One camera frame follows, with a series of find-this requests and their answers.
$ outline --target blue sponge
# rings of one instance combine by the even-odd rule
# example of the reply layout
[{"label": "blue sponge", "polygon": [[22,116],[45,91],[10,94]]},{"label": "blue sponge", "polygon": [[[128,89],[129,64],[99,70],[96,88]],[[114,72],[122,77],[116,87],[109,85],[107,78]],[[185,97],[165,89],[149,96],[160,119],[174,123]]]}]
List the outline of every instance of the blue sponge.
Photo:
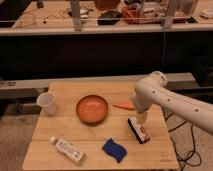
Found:
[{"label": "blue sponge", "polygon": [[118,163],[124,158],[127,154],[127,151],[124,147],[119,144],[116,144],[112,138],[109,139],[103,146],[103,150],[109,154],[110,156],[114,157]]}]

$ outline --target equipment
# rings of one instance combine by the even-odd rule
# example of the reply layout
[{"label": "equipment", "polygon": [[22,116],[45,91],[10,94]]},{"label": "equipment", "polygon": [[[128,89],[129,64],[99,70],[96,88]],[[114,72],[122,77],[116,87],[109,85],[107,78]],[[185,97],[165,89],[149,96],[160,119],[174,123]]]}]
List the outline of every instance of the equipment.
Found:
[{"label": "equipment", "polygon": [[213,105],[174,93],[165,89],[166,85],[167,78],[159,71],[141,79],[133,97],[136,110],[144,112],[155,103],[213,134]]}]

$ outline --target bottle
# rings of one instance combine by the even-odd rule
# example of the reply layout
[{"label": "bottle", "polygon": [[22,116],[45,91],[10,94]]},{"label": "bottle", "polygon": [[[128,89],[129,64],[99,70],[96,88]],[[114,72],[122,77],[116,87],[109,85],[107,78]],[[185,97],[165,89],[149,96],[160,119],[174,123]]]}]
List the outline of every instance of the bottle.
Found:
[{"label": "bottle", "polygon": [[73,144],[64,139],[59,139],[56,137],[51,137],[50,142],[55,146],[57,151],[65,154],[69,159],[80,165],[84,157],[84,153],[74,147]]}]

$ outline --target carrot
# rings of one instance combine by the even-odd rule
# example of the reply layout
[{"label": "carrot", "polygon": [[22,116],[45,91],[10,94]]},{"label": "carrot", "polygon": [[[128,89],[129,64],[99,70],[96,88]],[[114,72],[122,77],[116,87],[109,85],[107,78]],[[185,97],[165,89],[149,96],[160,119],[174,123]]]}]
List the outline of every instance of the carrot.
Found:
[{"label": "carrot", "polygon": [[135,110],[135,107],[131,102],[115,103],[112,106],[122,108],[122,109],[126,109],[126,110]]}]

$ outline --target black cable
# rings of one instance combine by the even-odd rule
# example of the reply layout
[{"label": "black cable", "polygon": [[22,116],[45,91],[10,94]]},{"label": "black cable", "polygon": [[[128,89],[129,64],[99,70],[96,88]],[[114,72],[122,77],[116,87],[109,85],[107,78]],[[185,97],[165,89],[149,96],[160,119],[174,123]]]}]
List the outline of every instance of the black cable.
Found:
[{"label": "black cable", "polygon": [[[174,114],[171,113],[169,114],[167,117],[165,117],[165,111],[164,111],[164,117],[165,117],[165,120],[168,121],[169,118],[171,118]],[[172,128],[169,130],[169,133],[179,129],[180,127],[182,127],[183,125],[185,125],[187,123],[187,121],[184,121],[183,123],[181,123],[180,125]],[[190,128],[190,131],[191,131],[191,137],[192,137],[192,145],[193,145],[193,148],[192,150],[190,150],[186,157],[182,157],[178,152],[177,152],[177,148],[176,148],[176,143],[174,141],[174,139],[171,137],[171,140],[173,142],[173,146],[174,146],[174,150],[175,150],[175,154],[177,156],[177,160],[178,160],[178,163],[180,165],[180,169],[181,171],[183,171],[185,169],[185,167],[188,165],[188,166],[191,166],[191,167],[198,167],[202,164],[202,157],[200,156],[200,154],[197,152],[196,150],[196,142],[195,142],[195,136],[194,136],[194,131],[193,131],[193,128],[194,128],[194,125],[191,124],[191,128]],[[198,157],[198,163],[196,164],[192,164],[189,162],[190,159],[192,159],[194,157],[194,155],[197,155]]]},{"label": "black cable", "polygon": [[[181,126],[179,125],[179,126],[173,128],[172,130],[177,130],[177,129],[180,128],[180,127],[181,127]],[[200,165],[202,164],[202,158],[201,158],[200,154],[199,154],[199,153],[197,152],[197,150],[196,150],[196,143],[195,143],[195,137],[194,137],[194,131],[193,131],[193,125],[192,125],[192,124],[191,124],[191,136],[192,136],[192,142],[193,142],[193,149],[190,150],[190,151],[187,153],[187,155],[186,155],[185,158],[183,158],[183,157],[177,152],[177,148],[176,148],[175,141],[174,141],[174,139],[171,137],[171,140],[172,140],[173,145],[174,145],[175,153],[176,153],[177,160],[178,160],[178,162],[179,162],[181,171],[183,171],[184,168],[185,168],[187,165],[189,165],[189,166],[191,166],[191,167],[198,167],[198,166],[200,166]],[[189,163],[189,160],[190,160],[192,157],[194,157],[194,155],[197,155],[197,156],[198,156],[199,162],[198,162],[197,164],[191,164],[191,163]]]},{"label": "black cable", "polygon": [[180,125],[176,126],[175,128],[170,129],[169,132],[175,131],[176,129],[182,127],[182,126],[185,125],[186,123],[187,123],[187,121],[184,121],[183,123],[181,123]]},{"label": "black cable", "polygon": [[49,18],[55,18],[55,19],[57,19],[57,20],[60,20],[60,18],[57,17],[57,16],[55,16],[55,15],[49,15],[49,16],[47,16],[47,17],[44,17],[43,23],[46,24],[46,23],[47,23],[47,20],[48,20]]}]

